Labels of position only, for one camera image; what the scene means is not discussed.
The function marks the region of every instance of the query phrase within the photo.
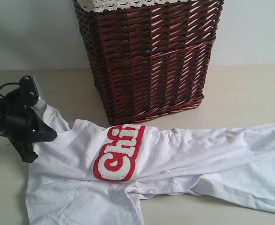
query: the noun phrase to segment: white wall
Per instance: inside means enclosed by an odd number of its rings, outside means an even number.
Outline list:
[[[225,0],[211,65],[274,63],[275,0]],[[0,70],[88,66],[72,0],[0,0]]]

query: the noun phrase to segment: woven wicker texture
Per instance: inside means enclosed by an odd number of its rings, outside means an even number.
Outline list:
[[[75,1],[111,125],[199,106],[222,5],[200,0],[87,13]]]

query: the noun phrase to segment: beige tabletop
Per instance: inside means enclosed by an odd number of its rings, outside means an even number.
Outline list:
[[[2,71],[0,85],[36,75],[48,104],[73,123],[76,118],[108,127],[89,70]],[[275,122],[275,65],[210,67],[198,109],[145,123],[159,129],[250,127]],[[0,225],[28,225],[28,165],[0,137]],[[275,214],[192,195],[161,195],[141,201],[145,225],[275,225]]]

